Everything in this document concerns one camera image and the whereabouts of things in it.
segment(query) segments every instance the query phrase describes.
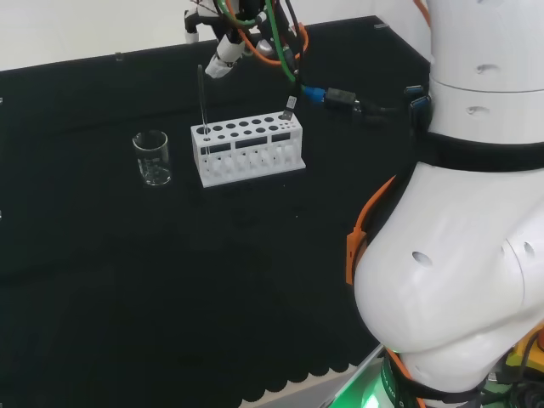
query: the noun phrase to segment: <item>green cable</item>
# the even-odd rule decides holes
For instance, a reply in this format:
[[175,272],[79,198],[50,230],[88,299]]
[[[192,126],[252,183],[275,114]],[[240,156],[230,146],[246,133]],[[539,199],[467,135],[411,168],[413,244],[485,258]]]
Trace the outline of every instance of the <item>green cable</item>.
[[234,21],[234,22],[236,22],[238,24],[241,24],[243,26],[251,26],[251,27],[253,27],[253,26],[255,26],[257,24],[257,22],[255,20],[248,20],[248,21],[235,20],[234,16],[230,13],[229,8],[225,4],[224,0],[219,0],[218,5],[219,5],[219,8],[221,9],[221,11],[223,12],[223,14],[226,15],[231,21]]
[[272,27],[272,37],[274,37],[275,50],[278,53],[278,58],[281,62],[281,68],[283,68],[283,71],[286,73],[289,81],[295,82],[297,78],[295,78],[295,76],[289,70],[289,66],[286,62],[286,57],[283,54],[283,48],[281,47],[280,33],[278,32],[278,26],[275,24],[274,12],[272,11],[272,0],[265,0],[265,3],[266,12],[268,13],[270,19],[270,26]]

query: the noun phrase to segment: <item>black strap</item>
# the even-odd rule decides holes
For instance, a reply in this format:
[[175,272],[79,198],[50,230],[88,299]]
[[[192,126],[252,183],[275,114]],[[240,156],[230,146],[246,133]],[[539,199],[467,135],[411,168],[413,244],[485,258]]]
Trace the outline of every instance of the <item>black strap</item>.
[[445,404],[461,404],[463,402],[476,400],[480,398],[482,389],[484,389],[484,386],[486,384],[486,380],[484,380],[480,385],[478,385],[478,387],[471,390],[462,393],[446,393],[444,391],[439,391],[437,389],[427,387],[426,385],[406,378],[400,371],[400,368],[394,362],[391,362],[391,358],[388,354],[386,354],[383,365],[384,367],[382,369],[382,379],[383,376],[386,377],[387,386],[384,383],[386,392],[388,391],[387,388],[392,389],[395,393],[396,398],[393,399],[393,395],[390,395],[389,398],[391,399],[391,402],[396,404],[396,400],[398,398],[401,398],[401,400],[403,400],[404,407],[406,407],[406,405],[413,405],[412,401],[415,398],[421,398],[423,400],[442,401]]
[[469,172],[522,172],[544,168],[544,143],[490,144],[419,133],[416,154],[420,162]]

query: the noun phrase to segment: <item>test tube rack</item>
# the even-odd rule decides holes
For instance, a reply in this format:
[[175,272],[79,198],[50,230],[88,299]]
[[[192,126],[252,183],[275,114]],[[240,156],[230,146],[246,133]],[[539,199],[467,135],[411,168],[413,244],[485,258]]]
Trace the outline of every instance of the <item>test tube rack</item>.
[[303,128],[283,112],[193,126],[193,153],[202,185],[233,183],[306,168]]

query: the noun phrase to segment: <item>white wall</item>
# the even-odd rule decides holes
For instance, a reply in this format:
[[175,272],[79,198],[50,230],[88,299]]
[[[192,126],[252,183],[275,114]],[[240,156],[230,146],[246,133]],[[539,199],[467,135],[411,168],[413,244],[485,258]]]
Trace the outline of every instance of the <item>white wall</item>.
[[392,26],[419,54],[430,60],[431,31],[412,0],[377,0],[376,15]]
[[[293,0],[293,6],[305,24],[379,14],[421,52],[428,45],[411,0]],[[184,11],[192,7],[190,0],[0,0],[0,71],[184,43]],[[211,38],[202,28],[201,39]]]

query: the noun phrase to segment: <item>black connector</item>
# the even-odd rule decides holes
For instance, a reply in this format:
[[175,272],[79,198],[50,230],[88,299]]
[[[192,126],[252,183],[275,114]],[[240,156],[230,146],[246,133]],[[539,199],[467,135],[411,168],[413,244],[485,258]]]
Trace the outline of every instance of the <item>black connector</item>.
[[324,99],[327,109],[346,112],[353,112],[356,102],[357,95],[355,93],[335,88],[328,88]]
[[283,55],[286,57],[286,63],[289,66],[289,71],[294,72],[297,67],[295,63],[295,55],[290,48],[284,48]]

